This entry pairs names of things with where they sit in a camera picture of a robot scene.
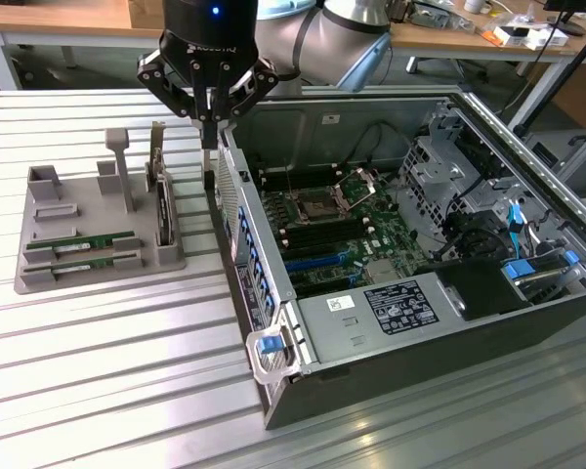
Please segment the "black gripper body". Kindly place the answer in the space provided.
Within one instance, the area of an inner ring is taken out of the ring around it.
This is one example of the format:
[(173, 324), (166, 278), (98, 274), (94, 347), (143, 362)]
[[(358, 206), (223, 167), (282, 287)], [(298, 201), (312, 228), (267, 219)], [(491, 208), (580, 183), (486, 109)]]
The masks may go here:
[(177, 64), (194, 54), (230, 59), (235, 64), (257, 61), (256, 1), (167, 0), (162, 8), (159, 51), (168, 62)]

